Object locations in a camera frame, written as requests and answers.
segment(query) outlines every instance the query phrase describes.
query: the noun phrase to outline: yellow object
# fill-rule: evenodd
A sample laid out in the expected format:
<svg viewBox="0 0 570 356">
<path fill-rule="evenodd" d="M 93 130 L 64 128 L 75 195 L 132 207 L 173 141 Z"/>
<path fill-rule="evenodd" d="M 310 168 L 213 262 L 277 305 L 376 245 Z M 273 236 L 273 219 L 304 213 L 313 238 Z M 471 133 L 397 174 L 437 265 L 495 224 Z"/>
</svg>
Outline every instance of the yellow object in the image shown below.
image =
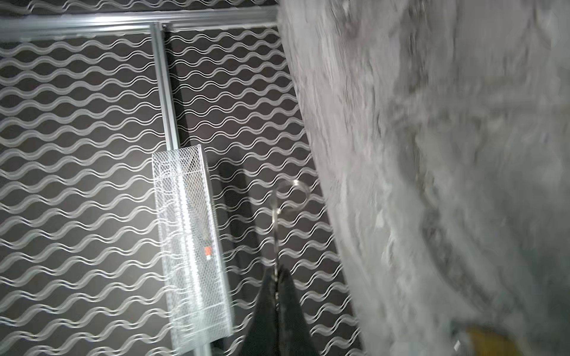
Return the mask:
<svg viewBox="0 0 570 356">
<path fill-rule="evenodd" d="M 522 356 L 507 337 L 476 327 L 468 327 L 476 356 Z"/>
</svg>

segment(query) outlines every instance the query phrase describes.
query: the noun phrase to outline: stone-like surface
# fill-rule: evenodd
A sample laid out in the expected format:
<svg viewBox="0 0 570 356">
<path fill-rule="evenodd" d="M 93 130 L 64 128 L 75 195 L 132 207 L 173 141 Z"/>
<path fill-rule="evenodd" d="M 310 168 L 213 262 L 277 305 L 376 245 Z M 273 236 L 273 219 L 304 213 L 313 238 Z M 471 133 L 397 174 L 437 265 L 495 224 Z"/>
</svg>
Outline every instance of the stone-like surface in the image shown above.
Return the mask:
<svg viewBox="0 0 570 356">
<path fill-rule="evenodd" d="M 280 33 L 371 355 L 570 341 L 570 5 L 283 0 Z"/>
</svg>

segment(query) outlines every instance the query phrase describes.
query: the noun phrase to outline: vertical metal post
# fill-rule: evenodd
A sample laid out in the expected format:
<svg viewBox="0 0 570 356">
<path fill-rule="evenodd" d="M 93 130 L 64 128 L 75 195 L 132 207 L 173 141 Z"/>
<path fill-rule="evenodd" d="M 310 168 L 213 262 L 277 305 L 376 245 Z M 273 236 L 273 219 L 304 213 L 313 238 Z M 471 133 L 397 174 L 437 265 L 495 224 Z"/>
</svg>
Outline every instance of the vertical metal post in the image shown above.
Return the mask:
<svg viewBox="0 0 570 356">
<path fill-rule="evenodd" d="M 176 150 L 180 148 L 174 102 L 172 101 L 172 87 L 168 73 L 168 61 L 166 60 L 166 48 L 164 47 L 164 33 L 159 22 L 150 24 L 150 37 L 152 39 L 152 52 L 154 55 L 154 67 L 158 81 L 158 94 L 164 123 L 164 135 L 166 149 Z"/>
</svg>

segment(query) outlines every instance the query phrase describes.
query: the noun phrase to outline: expanded metal mesh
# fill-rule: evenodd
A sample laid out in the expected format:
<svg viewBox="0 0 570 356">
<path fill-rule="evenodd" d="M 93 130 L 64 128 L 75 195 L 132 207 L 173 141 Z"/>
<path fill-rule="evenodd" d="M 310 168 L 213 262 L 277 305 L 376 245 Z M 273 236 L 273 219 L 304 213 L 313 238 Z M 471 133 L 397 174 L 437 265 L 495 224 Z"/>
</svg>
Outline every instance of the expanded metal mesh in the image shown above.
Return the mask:
<svg viewBox="0 0 570 356">
<path fill-rule="evenodd" d="M 232 333 L 227 281 L 200 145 L 152 156 L 172 344 L 179 353 Z"/>
</svg>

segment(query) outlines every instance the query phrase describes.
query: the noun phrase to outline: metal frame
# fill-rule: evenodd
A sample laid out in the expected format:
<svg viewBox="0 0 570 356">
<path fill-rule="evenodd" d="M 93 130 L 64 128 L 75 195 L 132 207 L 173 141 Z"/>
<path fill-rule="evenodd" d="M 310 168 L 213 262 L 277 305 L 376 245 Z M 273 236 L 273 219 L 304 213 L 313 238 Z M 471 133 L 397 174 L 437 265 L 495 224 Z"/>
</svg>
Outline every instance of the metal frame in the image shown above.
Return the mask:
<svg viewBox="0 0 570 356">
<path fill-rule="evenodd" d="M 180 148 L 180 140 L 164 47 L 164 31 L 272 27 L 276 26 L 277 8 L 277 6 L 256 6 L 240 9 L 0 17 L 0 42 L 150 33 L 166 149 L 173 150 Z M 194 354 L 211 356 L 211 349 L 208 345 L 204 345 L 194 350 Z"/>
</svg>

